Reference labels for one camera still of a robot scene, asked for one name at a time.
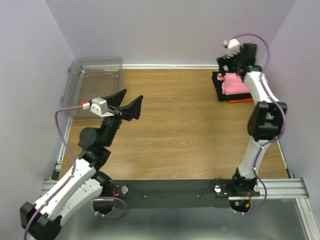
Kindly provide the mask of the folded orange t shirt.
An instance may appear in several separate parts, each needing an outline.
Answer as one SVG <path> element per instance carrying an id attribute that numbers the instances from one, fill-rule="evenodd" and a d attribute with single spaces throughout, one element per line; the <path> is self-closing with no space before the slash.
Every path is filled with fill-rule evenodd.
<path id="1" fill-rule="evenodd" d="M 228 102 L 230 104 L 234 104 L 234 103 L 250 103 L 253 102 L 253 98 L 244 98 L 244 99 L 232 99 L 232 100 L 228 100 Z"/>

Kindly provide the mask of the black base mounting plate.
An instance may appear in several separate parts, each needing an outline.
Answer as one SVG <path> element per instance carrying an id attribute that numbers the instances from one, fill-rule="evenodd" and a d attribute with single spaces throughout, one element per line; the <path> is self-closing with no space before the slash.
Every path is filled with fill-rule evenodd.
<path id="1" fill-rule="evenodd" d="M 114 180 L 93 200 L 101 214 L 123 209 L 233 208 L 248 212 L 248 203 L 259 197 L 257 180 L 241 183 L 231 179 Z"/>

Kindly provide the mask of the pink t shirt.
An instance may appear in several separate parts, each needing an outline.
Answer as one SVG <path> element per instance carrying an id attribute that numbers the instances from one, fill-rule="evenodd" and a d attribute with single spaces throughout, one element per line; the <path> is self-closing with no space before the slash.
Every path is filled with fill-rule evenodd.
<path id="1" fill-rule="evenodd" d="M 222 83 L 221 90 L 222 94 L 226 96 L 231 95 L 243 95 L 249 94 L 251 95 L 250 89 L 246 85 L 245 82 L 236 74 L 236 73 L 226 73 L 224 76 L 221 73 L 217 74 L 217 80 Z M 249 84 L 253 82 L 257 82 L 257 84 L 262 88 L 260 83 L 260 73 L 258 72 L 256 75 L 246 76 L 247 80 L 249 80 Z M 268 85 L 268 80 L 265 76 L 262 76 L 262 79 L 266 85 Z"/>

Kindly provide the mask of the clear plastic bin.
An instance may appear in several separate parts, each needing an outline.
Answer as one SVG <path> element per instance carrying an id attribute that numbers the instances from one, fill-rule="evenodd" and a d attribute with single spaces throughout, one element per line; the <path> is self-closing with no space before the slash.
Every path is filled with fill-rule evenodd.
<path id="1" fill-rule="evenodd" d="M 79 106 L 123 88 L 123 59 L 120 56 L 79 57 L 73 60 L 68 70 L 62 107 Z"/>

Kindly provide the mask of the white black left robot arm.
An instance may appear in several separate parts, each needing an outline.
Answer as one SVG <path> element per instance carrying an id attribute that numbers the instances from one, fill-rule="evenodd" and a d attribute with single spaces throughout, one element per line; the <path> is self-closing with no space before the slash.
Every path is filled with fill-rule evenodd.
<path id="1" fill-rule="evenodd" d="M 86 202 L 104 198 L 110 194 L 108 176 L 100 172 L 111 152 L 107 149 L 123 121 L 138 120 L 141 115 L 143 95 L 125 106 L 121 103 L 126 89 L 106 97 L 95 97 L 80 105 L 64 107 L 57 113 L 89 110 L 102 118 L 100 127 L 86 127 L 79 135 L 82 151 L 78 157 L 71 152 L 66 139 L 61 140 L 72 159 L 69 171 L 34 203 L 25 202 L 20 208 L 20 222 L 24 229 L 23 239 L 32 236 L 36 240 L 53 240 L 63 223 Z"/>

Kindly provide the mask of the aluminium frame rail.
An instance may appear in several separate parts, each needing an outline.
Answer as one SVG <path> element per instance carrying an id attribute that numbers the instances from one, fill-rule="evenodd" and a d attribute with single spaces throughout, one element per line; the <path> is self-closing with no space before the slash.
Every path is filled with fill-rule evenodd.
<path id="1" fill-rule="evenodd" d="M 112 218 L 115 209 L 160 208 L 230 208 L 248 215 L 257 211 L 254 200 L 307 199 L 309 193 L 300 178 L 259 177 L 264 153 L 284 133 L 287 106 L 272 94 L 260 66 L 246 63 L 234 67 L 234 71 L 250 89 L 255 109 L 247 127 L 250 139 L 246 156 L 231 179 L 114 180 L 101 172 L 121 123 L 137 120 L 141 114 L 143 97 L 121 106 L 126 94 L 121 90 L 78 106 L 101 117 L 102 124 L 80 133 L 82 151 L 73 159 L 70 170 L 38 200 L 20 208 L 25 234 L 36 240 L 55 239 L 63 224 L 88 202 L 93 203 L 96 215 Z"/>

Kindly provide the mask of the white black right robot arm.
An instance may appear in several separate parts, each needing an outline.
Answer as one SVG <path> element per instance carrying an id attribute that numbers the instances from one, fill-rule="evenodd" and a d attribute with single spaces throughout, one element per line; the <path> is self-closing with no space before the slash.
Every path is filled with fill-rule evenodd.
<path id="1" fill-rule="evenodd" d="M 217 58 L 221 75 L 226 75 L 225 67 L 237 74 L 249 89 L 255 107 L 247 124 L 249 142 L 244 159 L 231 179 L 220 180 L 215 187 L 220 196 L 244 197 L 254 191 L 266 150 L 283 134 L 287 104 L 275 97 L 263 69 L 256 64 L 255 43 L 241 44 L 233 38 L 223 45 L 226 54 Z"/>

